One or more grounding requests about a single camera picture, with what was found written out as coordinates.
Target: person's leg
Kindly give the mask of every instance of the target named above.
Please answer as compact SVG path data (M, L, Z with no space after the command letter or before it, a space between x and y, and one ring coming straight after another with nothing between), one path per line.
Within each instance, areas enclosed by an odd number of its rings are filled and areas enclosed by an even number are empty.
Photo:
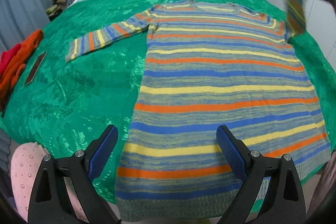
M38 143L26 143L20 145L12 157L10 176L14 199L19 214L26 221L35 177L46 154L49 154L49 152ZM66 178L65 183L77 217L88 222L75 194L71 179Z

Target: green velvet blanket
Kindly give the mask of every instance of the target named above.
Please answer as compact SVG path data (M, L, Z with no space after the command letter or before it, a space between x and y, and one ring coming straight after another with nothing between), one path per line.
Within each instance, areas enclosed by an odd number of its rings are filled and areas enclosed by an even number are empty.
M119 130L119 141L102 175L97 192L113 202L115 172L128 136L146 55L146 34L65 63L69 42L113 22L125 20L153 4L179 0L86 0L69 7L47 25L44 39L29 59L0 126L18 143L39 142L55 157L72 155L98 138L108 124ZM233 2L284 19L285 13L265 0L197 0ZM320 98L332 149L336 144L336 74L315 40L305 33L292 39ZM24 86L38 55L47 51L34 81Z

